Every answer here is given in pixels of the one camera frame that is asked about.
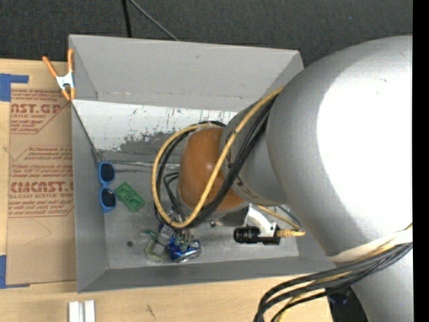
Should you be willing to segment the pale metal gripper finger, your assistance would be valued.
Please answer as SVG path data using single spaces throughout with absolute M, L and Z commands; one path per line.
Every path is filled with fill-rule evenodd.
M 158 231 L 145 229 L 139 232 L 139 236 L 148 236 L 157 243 L 168 243 L 170 241 L 170 227 L 162 225 Z
M 146 247 L 145 255 L 150 262 L 167 262 L 168 253 L 166 250 L 162 250 L 160 254 L 154 252 L 154 249 L 151 246 Z

